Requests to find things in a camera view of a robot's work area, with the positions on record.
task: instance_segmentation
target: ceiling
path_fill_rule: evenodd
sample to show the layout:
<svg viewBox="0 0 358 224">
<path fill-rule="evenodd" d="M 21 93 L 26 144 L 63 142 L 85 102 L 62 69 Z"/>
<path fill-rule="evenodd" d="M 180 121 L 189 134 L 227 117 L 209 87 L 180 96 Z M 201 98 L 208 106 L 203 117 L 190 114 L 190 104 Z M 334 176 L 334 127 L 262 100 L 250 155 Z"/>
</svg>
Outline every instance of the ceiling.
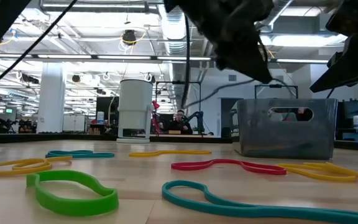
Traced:
<svg viewBox="0 0 358 224">
<path fill-rule="evenodd" d="M 22 54 L 47 29 L 60 11 L 70 1 L 45 0 L 33 1 L 17 18 L 11 29 L 6 32 L 0 43 L 0 54 Z M 167 39 L 163 30 L 164 19 L 158 13 L 161 1 L 148 1 L 150 11 L 144 13 L 139 1 L 78 1 L 83 7 L 74 7 L 52 29 L 52 31 L 31 51 L 31 55 L 169 55 L 166 45 L 183 44 L 183 24 L 169 27 L 169 34 L 175 34 L 180 39 Z M 271 32 L 264 32 L 269 54 L 276 58 L 285 59 L 317 59 L 327 60 L 343 46 L 342 39 L 337 38 L 326 42 L 327 46 L 314 44 L 315 39 L 328 40 L 336 34 L 325 30 L 325 22 L 330 12 L 339 1 L 295 0 L 286 8 L 274 22 Z M 191 24 L 191 55 L 199 57 L 213 56 L 213 46 L 198 33 Z M 137 42 L 133 46 L 125 45 L 121 35 L 125 30 L 133 30 Z M 293 38 L 292 43 L 297 47 L 276 37 Z M 15 58 L 0 58 L 0 71 L 9 67 Z M 15 69 L 0 81 L 0 106 L 17 106 L 22 114 L 37 113 L 40 85 L 23 81 L 23 74 L 42 82 L 42 64 L 47 59 L 25 59 Z M 85 113 L 94 116 L 94 106 L 97 96 L 119 95 L 119 82 L 127 78 L 149 79 L 153 76 L 157 81 L 183 79 L 175 76 L 177 67 L 169 62 L 137 62 L 122 63 L 120 61 L 87 61 L 82 59 L 62 62 L 67 72 L 66 112 Z M 207 69 L 214 69 L 212 63 L 192 62 L 192 81 L 200 81 Z M 303 64 L 286 63 L 270 64 L 271 68 L 283 68 L 292 72 Z M 73 75 L 81 77 L 80 82 L 72 80 Z M 105 95 L 98 94 L 97 87 L 104 90 Z M 162 85 L 159 99 L 164 100 L 163 113 L 174 112 L 177 109 L 177 86 Z"/>
</svg>

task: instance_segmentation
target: person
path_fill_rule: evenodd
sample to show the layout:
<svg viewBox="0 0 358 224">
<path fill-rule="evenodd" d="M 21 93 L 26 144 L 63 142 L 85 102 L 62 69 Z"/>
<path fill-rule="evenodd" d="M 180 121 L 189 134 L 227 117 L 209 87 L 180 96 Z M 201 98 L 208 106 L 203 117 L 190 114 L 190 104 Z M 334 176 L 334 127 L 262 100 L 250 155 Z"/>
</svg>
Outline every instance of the person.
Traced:
<svg viewBox="0 0 358 224">
<path fill-rule="evenodd" d="M 193 130 L 189 122 L 184 122 L 183 117 L 185 112 L 183 110 L 178 110 L 177 115 L 173 121 L 168 123 L 167 127 L 163 127 L 163 124 L 160 123 L 160 128 L 165 131 L 180 131 L 180 134 L 193 134 Z"/>
</svg>

